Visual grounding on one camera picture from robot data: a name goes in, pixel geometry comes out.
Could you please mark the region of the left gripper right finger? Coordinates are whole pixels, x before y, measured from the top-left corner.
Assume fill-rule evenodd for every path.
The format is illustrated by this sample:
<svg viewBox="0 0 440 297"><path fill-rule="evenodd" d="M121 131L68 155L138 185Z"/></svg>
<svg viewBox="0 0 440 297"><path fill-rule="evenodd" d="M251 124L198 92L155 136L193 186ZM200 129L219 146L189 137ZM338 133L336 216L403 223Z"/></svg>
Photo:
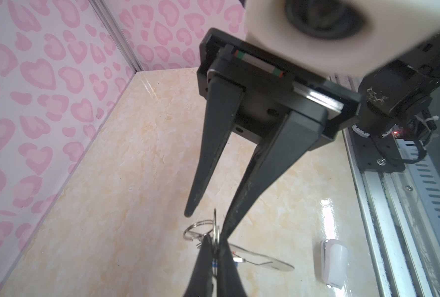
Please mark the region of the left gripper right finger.
<svg viewBox="0 0 440 297"><path fill-rule="evenodd" d="M247 296L237 271L237 267L231 260L232 252L225 238L220 238L216 259L225 261L225 267L221 267L217 280L218 297L245 297Z"/></svg>

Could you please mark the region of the blue tagged key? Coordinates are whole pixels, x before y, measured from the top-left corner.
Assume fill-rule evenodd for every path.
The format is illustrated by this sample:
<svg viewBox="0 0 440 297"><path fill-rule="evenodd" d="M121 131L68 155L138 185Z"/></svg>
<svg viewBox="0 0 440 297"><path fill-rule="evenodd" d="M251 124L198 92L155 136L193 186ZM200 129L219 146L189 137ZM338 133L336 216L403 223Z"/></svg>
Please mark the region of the blue tagged key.
<svg viewBox="0 0 440 297"><path fill-rule="evenodd" d="M238 267L241 263L246 263L246 258L240 257L239 255L232 254L231 260L235 267ZM225 267L225 261L222 259L214 259L212 263L213 276L216 277L220 271L221 267Z"/></svg>

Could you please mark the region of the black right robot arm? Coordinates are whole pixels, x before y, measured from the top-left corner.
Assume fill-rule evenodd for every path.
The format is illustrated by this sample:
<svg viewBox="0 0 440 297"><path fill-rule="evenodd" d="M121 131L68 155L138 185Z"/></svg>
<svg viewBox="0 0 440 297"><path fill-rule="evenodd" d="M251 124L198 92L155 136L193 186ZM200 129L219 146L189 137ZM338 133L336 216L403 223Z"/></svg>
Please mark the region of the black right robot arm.
<svg viewBox="0 0 440 297"><path fill-rule="evenodd" d="M349 90L211 28L200 43L206 99L200 158L184 215L198 207L232 133L256 149L227 211L228 238L255 201L306 152L353 127L376 141L424 111L440 86L440 33Z"/></svg>

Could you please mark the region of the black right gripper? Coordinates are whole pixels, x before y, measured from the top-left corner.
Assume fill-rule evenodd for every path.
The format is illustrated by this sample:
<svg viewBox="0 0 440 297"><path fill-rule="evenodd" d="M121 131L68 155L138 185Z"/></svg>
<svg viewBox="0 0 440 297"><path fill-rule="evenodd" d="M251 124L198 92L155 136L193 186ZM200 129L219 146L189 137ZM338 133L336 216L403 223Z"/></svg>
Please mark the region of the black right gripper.
<svg viewBox="0 0 440 297"><path fill-rule="evenodd" d="M184 216L202 200L231 131L258 144L227 211L220 235L226 240L306 151L358 122L362 96L217 28L201 41L200 59L205 119Z"/></svg>

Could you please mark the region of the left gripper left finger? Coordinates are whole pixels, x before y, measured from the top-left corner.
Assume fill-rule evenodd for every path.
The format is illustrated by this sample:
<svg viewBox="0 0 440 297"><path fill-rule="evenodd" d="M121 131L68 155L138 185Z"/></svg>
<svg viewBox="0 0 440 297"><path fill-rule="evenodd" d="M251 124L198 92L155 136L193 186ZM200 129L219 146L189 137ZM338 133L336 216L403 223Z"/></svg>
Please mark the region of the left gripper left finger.
<svg viewBox="0 0 440 297"><path fill-rule="evenodd" d="M210 235L203 237L185 297L211 297L213 294L213 245Z"/></svg>

